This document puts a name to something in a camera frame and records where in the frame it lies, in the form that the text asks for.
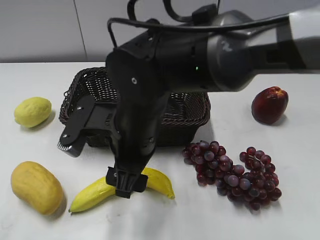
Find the white wall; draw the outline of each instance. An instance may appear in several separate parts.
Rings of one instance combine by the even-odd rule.
[[[107,20],[111,17],[127,18],[127,2],[0,0],[0,62],[104,61],[112,49]],[[253,19],[260,19],[310,7],[319,2],[222,0],[221,11],[237,9]],[[209,3],[212,1],[172,0],[173,8],[180,15],[189,15],[196,8]],[[162,23],[176,24],[167,16],[162,0],[139,0],[136,14],[139,20],[153,17]],[[141,30],[115,24],[114,31],[118,42],[124,43]]]

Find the banana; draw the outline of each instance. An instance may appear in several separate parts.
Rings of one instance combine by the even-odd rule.
[[[169,199],[174,199],[175,194],[170,179],[162,172],[146,167],[142,174],[148,176],[147,188],[151,188]],[[116,188],[106,184],[106,177],[102,177],[87,186],[75,196],[69,208],[70,213],[88,210],[111,195],[116,194]]]

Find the white table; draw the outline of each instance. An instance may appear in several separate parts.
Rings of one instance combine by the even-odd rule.
[[[75,195],[106,174],[113,165],[109,150],[86,146],[78,158],[57,149],[63,131],[58,116],[63,93],[75,74],[99,63],[0,64],[0,239],[1,240],[313,240],[319,239],[320,76],[260,75],[243,91],[210,93],[211,120],[195,141],[218,140],[235,163],[248,146],[271,155],[282,197],[252,213],[219,196],[215,186],[199,187],[196,172],[185,165],[180,148],[158,149],[148,166],[167,174],[175,200],[147,190],[130,200],[111,197],[87,212],[46,218],[19,200],[11,190],[13,169],[35,161],[61,182],[67,209]],[[279,86],[289,94],[286,118],[276,126],[257,123],[251,102],[265,88]],[[52,122],[26,130],[14,121],[24,99],[40,96],[52,102]]]

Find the apple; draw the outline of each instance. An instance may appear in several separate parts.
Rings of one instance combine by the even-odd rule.
[[[269,87],[255,96],[251,105],[254,119],[272,125],[284,114],[289,101],[288,93],[278,86]]]

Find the black wicker basket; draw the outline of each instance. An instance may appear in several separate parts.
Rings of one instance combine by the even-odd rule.
[[[105,67],[84,69],[74,77],[64,93],[59,120],[66,124],[79,99],[92,95],[99,102],[117,102],[118,92],[112,87]],[[165,109],[158,147],[184,146],[190,143],[198,128],[210,119],[210,101],[207,93],[172,93]],[[89,136],[91,147],[106,147],[98,136]]]

